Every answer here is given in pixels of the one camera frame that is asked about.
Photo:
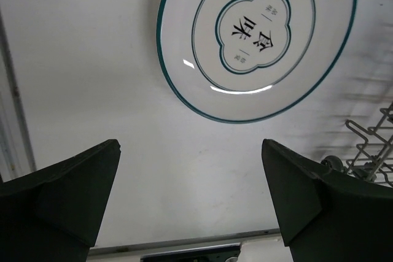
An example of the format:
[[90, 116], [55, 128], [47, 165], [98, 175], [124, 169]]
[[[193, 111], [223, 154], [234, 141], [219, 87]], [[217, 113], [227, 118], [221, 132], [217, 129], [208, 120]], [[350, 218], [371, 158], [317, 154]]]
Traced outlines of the white plate green rim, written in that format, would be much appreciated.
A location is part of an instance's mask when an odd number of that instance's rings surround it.
[[281, 114], [340, 58], [357, 0], [161, 0], [157, 56], [177, 98], [229, 124]]

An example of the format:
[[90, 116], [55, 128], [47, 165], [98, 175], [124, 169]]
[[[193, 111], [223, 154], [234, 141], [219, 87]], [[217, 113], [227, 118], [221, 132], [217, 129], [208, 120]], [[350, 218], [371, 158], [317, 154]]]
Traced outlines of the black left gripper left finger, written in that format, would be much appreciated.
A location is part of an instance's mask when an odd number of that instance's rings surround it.
[[1, 261], [86, 261], [120, 161], [106, 140], [1, 184]]

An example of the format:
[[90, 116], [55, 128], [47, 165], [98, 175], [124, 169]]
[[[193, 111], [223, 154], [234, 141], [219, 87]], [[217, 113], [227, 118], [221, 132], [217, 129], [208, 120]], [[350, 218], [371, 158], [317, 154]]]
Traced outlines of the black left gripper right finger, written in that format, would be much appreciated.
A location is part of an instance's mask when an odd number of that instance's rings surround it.
[[262, 162], [294, 261], [392, 261], [392, 189], [345, 175], [272, 139]]

